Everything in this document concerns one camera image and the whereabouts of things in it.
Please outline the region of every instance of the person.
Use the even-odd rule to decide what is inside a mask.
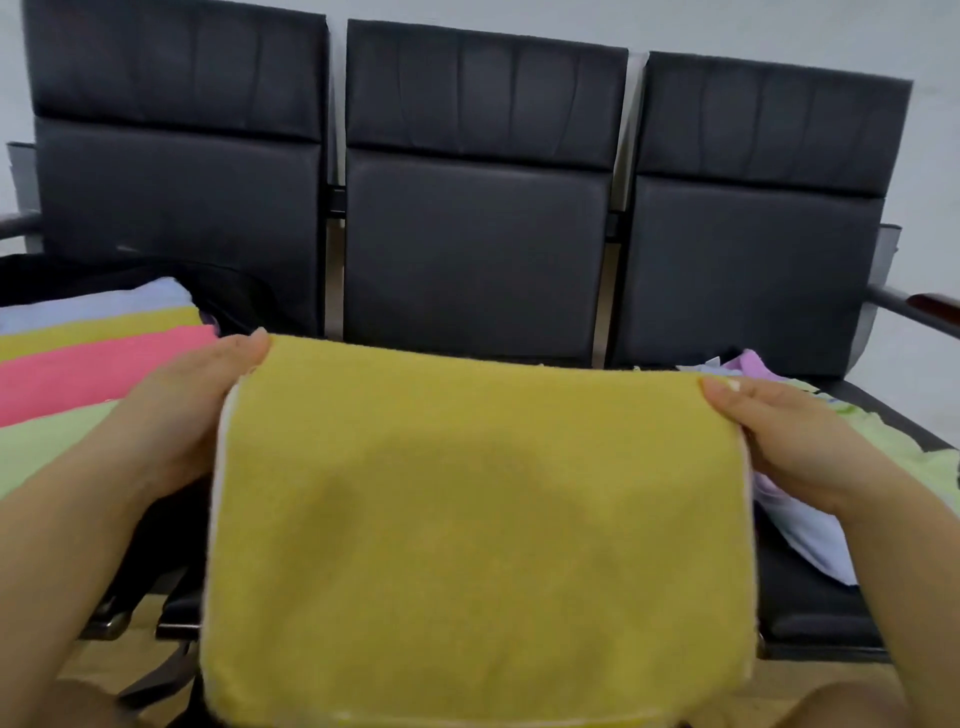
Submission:
[[[108,695],[58,674],[146,507],[212,468],[224,397],[269,348],[258,331],[156,370],[78,445],[0,501],[8,554],[0,566],[0,728],[135,722]],[[745,428],[759,471],[843,524],[904,688],[905,700],[854,683],[823,688],[780,728],[960,725],[960,521],[806,392],[750,379],[702,384],[709,403]]]

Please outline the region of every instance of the cloth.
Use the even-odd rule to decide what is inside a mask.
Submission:
[[[213,327],[177,327],[0,363],[0,426],[122,399],[156,367],[216,338]]]
[[[315,335],[294,321],[262,280],[218,265],[136,257],[82,263],[56,255],[0,256],[0,306],[129,290],[163,277],[176,279],[193,303],[217,321],[221,335],[264,327],[277,333]]]
[[[80,442],[114,406],[109,401],[0,427],[0,498]]]
[[[774,374],[763,363],[759,354],[750,350],[744,351],[720,368],[717,368],[716,361],[710,361],[696,367],[678,369],[784,381],[808,392],[817,392],[817,388],[811,384]],[[874,447],[883,451],[897,465],[937,494],[954,513],[960,515],[960,488],[957,486],[960,452],[955,449],[924,452],[911,437],[887,425],[876,413],[867,412],[826,393],[821,392],[817,397],[824,400]],[[783,539],[807,562],[842,584],[858,584],[850,550],[847,548],[847,537],[840,521],[834,516],[789,496],[770,478],[760,473],[754,475],[754,499],[770,517]]]
[[[72,321],[90,321],[127,313],[191,305],[190,292],[172,278],[152,280],[132,291],[105,291],[56,301],[0,308],[0,334],[22,333]]]
[[[194,306],[181,306],[147,313],[130,313],[109,319],[74,321],[57,327],[38,328],[36,331],[0,336],[0,362],[77,344],[92,344],[141,333],[154,333],[168,328],[192,326],[200,322],[200,311]]]
[[[695,376],[275,337],[220,428],[227,724],[640,725],[749,673],[745,449]]]

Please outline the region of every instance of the pink cloth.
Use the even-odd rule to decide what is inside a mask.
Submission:
[[[213,327],[177,327],[0,363],[0,427],[119,400],[161,364],[216,339]]]
[[[731,359],[723,365],[724,369],[738,369],[743,372],[743,376],[749,376],[753,379],[770,379],[771,381],[786,381],[786,377],[775,375],[763,359],[753,349],[746,349],[736,359]]]

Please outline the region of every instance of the folded yellow cloth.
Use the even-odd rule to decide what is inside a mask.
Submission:
[[[0,361],[32,353],[51,352],[74,344],[122,339],[140,333],[155,333],[168,328],[201,324],[200,311],[192,305],[163,308],[146,313],[128,313],[108,319],[74,321],[55,327],[37,328],[24,333],[0,336]]]
[[[91,404],[0,427],[0,497],[80,442],[114,406],[115,401]]]
[[[749,674],[745,450],[695,375],[278,336],[218,448],[228,724],[644,725]]]

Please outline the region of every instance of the leg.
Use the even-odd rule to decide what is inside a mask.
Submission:
[[[827,685],[805,697],[777,728],[911,728],[901,698],[866,683]]]
[[[122,710],[115,695],[79,680],[58,680],[47,693],[30,728],[145,728]]]

